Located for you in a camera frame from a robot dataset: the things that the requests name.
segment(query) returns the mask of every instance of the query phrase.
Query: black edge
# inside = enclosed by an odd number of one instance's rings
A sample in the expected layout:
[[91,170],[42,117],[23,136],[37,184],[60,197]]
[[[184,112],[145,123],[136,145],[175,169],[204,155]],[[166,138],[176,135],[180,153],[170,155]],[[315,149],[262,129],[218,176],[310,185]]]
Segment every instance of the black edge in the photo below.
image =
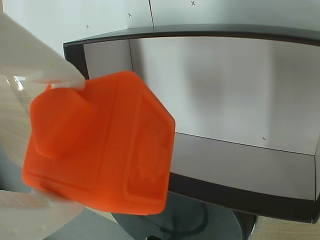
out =
[[89,79],[89,73],[87,69],[87,62],[85,56],[85,50],[83,44],[76,45],[64,45],[64,58],[72,63],[85,79]]
[[313,200],[268,195],[170,173],[169,191],[260,216],[313,223]]
[[320,46],[320,32],[300,28],[251,24],[191,24],[129,28],[72,42],[65,46],[137,38],[229,37],[284,41]]

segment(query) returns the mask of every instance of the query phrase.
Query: orange plastic object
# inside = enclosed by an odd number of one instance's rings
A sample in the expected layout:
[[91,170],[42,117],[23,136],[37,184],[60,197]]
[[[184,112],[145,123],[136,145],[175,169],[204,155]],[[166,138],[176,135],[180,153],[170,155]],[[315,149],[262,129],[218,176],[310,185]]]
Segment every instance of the orange plastic object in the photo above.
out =
[[175,120],[133,72],[48,88],[30,106],[24,182],[91,208],[136,215],[166,204]]

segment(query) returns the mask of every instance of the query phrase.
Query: white wall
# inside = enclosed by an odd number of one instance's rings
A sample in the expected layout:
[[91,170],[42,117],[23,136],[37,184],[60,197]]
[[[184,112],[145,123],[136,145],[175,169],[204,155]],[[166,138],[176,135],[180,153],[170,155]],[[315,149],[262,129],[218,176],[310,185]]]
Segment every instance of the white wall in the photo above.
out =
[[3,0],[3,10],[64,55],[64,42],[126,29],[125,3],[126,0]]
[[320,47],[226,37],[130,40],[133,70],[176,131],[314,155]]
[[150,0],[154,25],[255,24],[320,30],[318,0]]

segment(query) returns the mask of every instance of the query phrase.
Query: orange molded part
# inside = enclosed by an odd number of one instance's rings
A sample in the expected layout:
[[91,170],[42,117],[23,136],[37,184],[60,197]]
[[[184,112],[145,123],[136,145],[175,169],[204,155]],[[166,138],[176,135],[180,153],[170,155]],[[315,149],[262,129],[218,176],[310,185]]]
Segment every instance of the orange molded part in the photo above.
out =
[[91,208],[136,215],[166,204],[175,120],[133,72],[47,88],[30,106],[22,177]]

